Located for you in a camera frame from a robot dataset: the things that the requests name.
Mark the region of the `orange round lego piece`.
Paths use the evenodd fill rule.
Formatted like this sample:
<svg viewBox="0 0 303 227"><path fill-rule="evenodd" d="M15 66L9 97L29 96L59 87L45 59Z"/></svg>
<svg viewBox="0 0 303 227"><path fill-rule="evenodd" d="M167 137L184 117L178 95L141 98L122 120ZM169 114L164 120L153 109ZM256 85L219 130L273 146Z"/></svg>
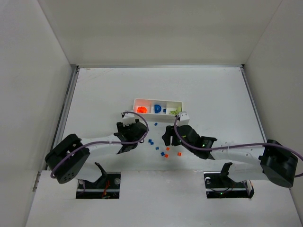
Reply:
<svg viewBox="0 0 303 227"><path fill-rule="evenodd" d="M147 107L145 107L145 106L139 106L138 108L137 108L137 113L140 113L140 114L146 114L146 113L148 113L148 109L147 109Z"/></svg>

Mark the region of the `blue round lego piece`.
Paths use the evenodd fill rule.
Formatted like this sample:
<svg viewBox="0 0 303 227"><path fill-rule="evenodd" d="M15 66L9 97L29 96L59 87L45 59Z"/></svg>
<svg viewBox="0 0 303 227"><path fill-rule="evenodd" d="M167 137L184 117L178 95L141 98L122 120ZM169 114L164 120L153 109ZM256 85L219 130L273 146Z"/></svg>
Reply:
<svg viewBox="0 0 303 227"><path fill-rule="evenodd" d="M156 114L161 113L161 111L162 111L161 105L154 105L154 112L155 112Z"/></svg>

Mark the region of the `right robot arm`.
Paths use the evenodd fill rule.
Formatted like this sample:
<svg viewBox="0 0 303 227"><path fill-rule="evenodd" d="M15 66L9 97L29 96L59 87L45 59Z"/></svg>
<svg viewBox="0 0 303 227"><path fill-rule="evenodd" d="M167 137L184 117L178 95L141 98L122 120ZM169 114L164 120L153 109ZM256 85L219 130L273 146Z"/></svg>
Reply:
<svg viewBox="0 0 303 227"><path fill-rule="evenodd" d="M200 159L226 160L220 175L236 183L246 180L268 180L291 188L298 157L275 140L254 146L237 145L214 149L214 137L200 136L191 126L167 126L162 140L166 146L183 146Z"/></svg>

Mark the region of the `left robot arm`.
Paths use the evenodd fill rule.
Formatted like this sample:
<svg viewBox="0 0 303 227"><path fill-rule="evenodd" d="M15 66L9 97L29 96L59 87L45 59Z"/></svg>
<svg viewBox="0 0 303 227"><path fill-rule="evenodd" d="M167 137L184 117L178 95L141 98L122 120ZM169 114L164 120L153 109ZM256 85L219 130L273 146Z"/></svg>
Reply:
<svg viewBox="0 0 303 227"><path fill-rule="evenodd" d="M98 139L81 139L76 134L64 138L45 156L51 178L67 183L77 177L90 156L129 152L143 143L149 132L148 123L139 119L129 125L117 122L116 127L117 132Z"/></svg>

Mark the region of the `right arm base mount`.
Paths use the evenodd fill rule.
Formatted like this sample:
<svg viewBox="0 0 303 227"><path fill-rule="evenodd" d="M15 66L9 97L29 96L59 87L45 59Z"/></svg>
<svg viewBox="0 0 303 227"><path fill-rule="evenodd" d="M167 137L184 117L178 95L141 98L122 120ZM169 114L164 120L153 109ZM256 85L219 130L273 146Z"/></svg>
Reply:
<svg viewBox="0 0 303 227"><path fill-rule="evenodd" d="M204 172L205 192L208 199L248 198L254 195L251 181L235 182L228 177L232 163L225 163L220 172Z"/></svg>

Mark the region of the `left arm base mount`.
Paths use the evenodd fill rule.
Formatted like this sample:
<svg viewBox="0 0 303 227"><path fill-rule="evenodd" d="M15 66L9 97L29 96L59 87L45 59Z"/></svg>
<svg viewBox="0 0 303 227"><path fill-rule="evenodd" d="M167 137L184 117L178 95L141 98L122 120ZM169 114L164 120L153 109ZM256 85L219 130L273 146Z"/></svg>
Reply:
<svg viewBox="0 0 303 227"><path fill-rule="evenodd" d="M120 172L106 172L100 163L94 163L99 171L99 178L90 182L79 180L76 191L76 199L119 199L120 197Z"/></svg>

